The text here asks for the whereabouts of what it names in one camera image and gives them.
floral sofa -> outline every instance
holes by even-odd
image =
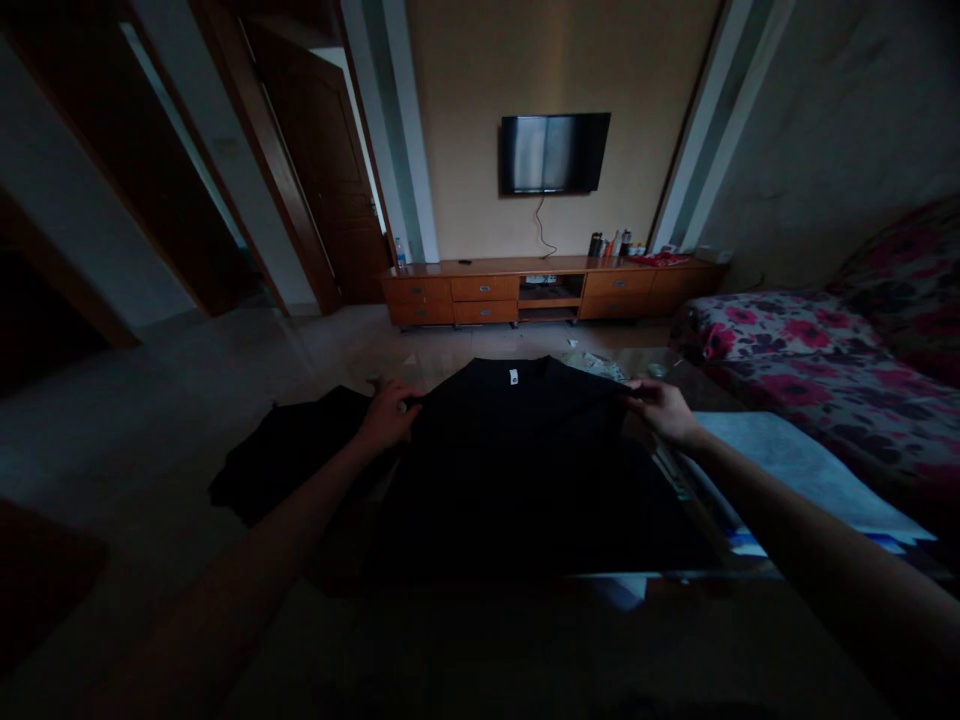
[[[932,532],[960,539],[960,195],[871,238],[825,291],[688,302],[671,342]]]

black clothing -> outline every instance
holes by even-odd
[[[549,357],[470,362],[420,400],[412,443],[379,458],[344,501],[403,453],[363,574],[493,580],[714,565],[649,453],[621,436],[624,392]],[[369,402],[339,387],[275,408],[229,454],[211,501],[257,522],[353,436]]]

water bottle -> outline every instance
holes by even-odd
[[[400,242],[400,238],[394,238],[394,243],[397,246],[397,267],[402,268],[407,264],[407,256],[403,254],[403,244]]]

wall-mounted tv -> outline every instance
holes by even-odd
[[[588,193],[600,183],[610,113],[500,121],[500,194]]]

wooden tv cabinet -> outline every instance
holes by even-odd
[[[654,268],[628,258],[585,255],[413,263],[379,276],[390,320],[408,325],[667,317],[686,300],[716,292],[727,271],[692,258]],[[521,288],[527,275],[556,275],[551,287]]]

